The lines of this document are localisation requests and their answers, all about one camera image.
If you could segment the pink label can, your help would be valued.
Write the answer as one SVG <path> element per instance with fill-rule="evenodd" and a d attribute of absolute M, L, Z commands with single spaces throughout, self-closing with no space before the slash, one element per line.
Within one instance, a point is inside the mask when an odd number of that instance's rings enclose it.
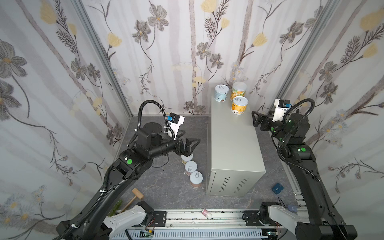
<path fill-rule="evenodd" d="M 198 168 L 198 165 L 196 162 L 194 161 L 188 161 L 186 164 L 185 164 L 185 173 L 187 176 L 190 176 L 191 173 L 195 172 Z"/>

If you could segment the white blue label can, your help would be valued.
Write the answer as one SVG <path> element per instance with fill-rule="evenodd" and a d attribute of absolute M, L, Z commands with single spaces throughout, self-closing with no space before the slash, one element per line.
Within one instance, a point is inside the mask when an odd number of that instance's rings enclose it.
<path fill-rule="evenodd" d="M 214 92 L 214 100 L 217 102 L 225 102 L 227 100 L 229 87 L 226 85 L 217 85 Z"/>

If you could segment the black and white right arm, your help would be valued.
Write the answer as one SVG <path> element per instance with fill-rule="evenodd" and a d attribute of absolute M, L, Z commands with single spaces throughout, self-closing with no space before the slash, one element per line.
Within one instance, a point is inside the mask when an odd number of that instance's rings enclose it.
<path fill-rule="evenodd" d="M 283 118 L 274 120 L 276 113 L 264 115 L 252 111 L 254 127 L 271 133 L 279 159 L 291 169 L 295 176 L 308 210 L 308 220 L 279 203 L 263 202 L 258 218 L 261 224 L 274 222 L 293 233 L 298 240 L 354 240 L 358 236 L 353 225 L 347 225 L 333 204 L 318 171 L 315 155 L 304 139 L 310 128 L 308 116 L 316 103 L 307 98 L 290 106 L 290 101 L 279 100 Z"/>

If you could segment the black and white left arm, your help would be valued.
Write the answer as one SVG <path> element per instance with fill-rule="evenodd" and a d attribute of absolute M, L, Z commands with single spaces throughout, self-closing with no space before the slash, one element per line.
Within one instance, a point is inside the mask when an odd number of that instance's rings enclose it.
<path fill-rule="evenodd" d="M 148 104 L 160 109 L 164 125 L 142 125 L 143 109 Z M 167 156 L 170 152 L 188 157 L 201 142 L 196 138 L 183 141 L 170 126 L 174 119 L 175 114 L 167 116 L 164 108 L 154 100 L 146 100 L 140 105 L 138 125 L 129 147 L 109 166 L 99 191 L 83 210 L 72 220 L 58 224 L 58 240 L 108 240 L 118 232 L 118 228 L 125 230 L 118 221 L 107 219 L 119 198 L 152 167 L 155 158 Z"/>

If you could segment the green orange peach can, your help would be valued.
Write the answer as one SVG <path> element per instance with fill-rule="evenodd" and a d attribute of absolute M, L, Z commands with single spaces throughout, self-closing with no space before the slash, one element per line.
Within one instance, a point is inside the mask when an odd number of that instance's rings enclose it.
<path fill-rule="evenodd" d="M 246 83 L 234 82 L 232 85 L 232 92 L 231 92 L 231 96 L 230 96 L 231 101 L 237 96 L 243 97 L 246 93 L 246 90 L 247 90 L 247 84 Z"/>

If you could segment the yellow label can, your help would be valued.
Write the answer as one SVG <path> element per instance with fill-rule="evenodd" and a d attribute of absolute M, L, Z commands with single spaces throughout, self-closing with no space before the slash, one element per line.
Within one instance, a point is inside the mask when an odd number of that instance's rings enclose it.
<path fill-rule="evenodd" d="M 189 156 L 181 155 L 182 163 L 185 165 L 187 162 L 193 159 L 193 156 L 193 154 L 190 154 Z"/>
<path fill-rule="evenodd" d="M 236 96 L 232 102 L 232 113 L 236 115 L 242 115 L 245 113 L 249 101 L 242 96 Z"/>

